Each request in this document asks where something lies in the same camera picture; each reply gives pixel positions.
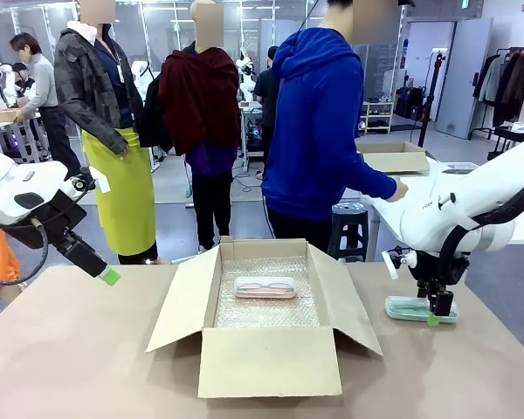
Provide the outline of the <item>person's right hand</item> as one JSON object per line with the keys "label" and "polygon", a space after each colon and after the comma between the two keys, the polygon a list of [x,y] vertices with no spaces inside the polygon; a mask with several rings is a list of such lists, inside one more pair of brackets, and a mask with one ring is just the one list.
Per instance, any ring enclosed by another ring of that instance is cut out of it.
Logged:
{"label": "person's right hand", "polygon": [[406,196],[408,190],[409,188],[404,182],[402,182],[401,180],[396,180],[396,191],[395,194],[389,199],[389,201],[396,202],[403,199]]}

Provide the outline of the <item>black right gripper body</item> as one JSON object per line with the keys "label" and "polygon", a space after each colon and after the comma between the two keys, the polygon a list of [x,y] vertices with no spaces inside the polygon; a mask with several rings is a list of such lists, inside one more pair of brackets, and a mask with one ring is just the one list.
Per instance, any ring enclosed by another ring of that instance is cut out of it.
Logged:
{"label": "black right gripper body", "polygon": [[410,273],[417,286],[427,292],[456,285],[469,266],[468,254],[445,261],[424,251],[416,251],[416,254],[417,264],[410,268]]}

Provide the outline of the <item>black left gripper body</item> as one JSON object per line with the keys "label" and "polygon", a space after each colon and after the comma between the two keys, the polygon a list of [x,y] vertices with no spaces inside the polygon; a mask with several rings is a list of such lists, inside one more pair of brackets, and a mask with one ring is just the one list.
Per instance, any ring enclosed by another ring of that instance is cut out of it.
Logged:
{"label": "black left gripper body", "polygon": [[65,192],[59,190],[50,202],[34,209],[30,215],[7,229],[7,233],[27,247],[36,250],[43,247],[43,238],[31,222],[38,220],[47,235],[48,244],[57,251],[69,251],[80,237],[73,231],[86,217],[86,212]]}

